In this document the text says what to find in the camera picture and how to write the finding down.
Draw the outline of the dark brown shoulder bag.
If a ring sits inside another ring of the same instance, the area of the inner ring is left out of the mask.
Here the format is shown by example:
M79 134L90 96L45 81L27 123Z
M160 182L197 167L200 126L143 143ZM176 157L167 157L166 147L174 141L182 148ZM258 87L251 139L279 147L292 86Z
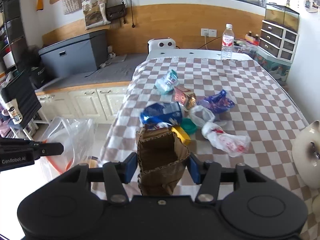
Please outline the dark brown shoulder bag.
M108 21L117 20L126 16L126 7L124 4L115 5L106 8L106 18Z

